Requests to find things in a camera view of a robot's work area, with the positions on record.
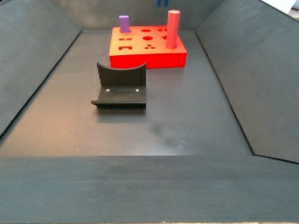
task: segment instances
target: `red pegboard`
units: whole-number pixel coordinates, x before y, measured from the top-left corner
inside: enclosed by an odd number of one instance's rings
[[[129,33],[111,30],[109,62],[113,68],[146,64],[146,68],[184,67],[186,51],[177,37],[174,49],[165,48],[166,26],[130,26]]]

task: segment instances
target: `red block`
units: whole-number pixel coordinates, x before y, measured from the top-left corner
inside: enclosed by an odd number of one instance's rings
[[[137,67],[146,63],[146,68],[184,67],[186,51],[177,37],[176,48],[165,48],[166,26],[130,26],[129,33],[119,28],[111,30],[109,62],[113,68]]]
[[[180,15],[181,13],[177,10],[168,11],[168,23],[166,23],[166,48],[176,48],[177,45],[177,31],[180,25]]]

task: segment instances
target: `purple peg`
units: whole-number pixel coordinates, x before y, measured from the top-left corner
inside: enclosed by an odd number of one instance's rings
[[[118,16],[119,32],[129,32],[129,17]]]

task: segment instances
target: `gray wall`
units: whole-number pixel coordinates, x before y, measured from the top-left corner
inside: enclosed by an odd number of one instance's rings
[[[299,163],[297,21],[225,0],[196,32],[253,152]]]
[[[156,8],[154,0],[51,0],[86,30],[110,30],[117,16],[129,15],[131,25],[164,25],[166,11],[181,11],[181,30],[194,30],[222,0],[169,0],[168,8]]]
[[[45,0],[0,4],[0,136],[79,33]]]

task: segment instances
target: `black bracket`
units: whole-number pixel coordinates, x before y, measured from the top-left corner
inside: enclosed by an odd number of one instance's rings
[[[113,69],[97,63],[99,90],[90,103],[101,108],[145,107],[145,63],[127,69]]]

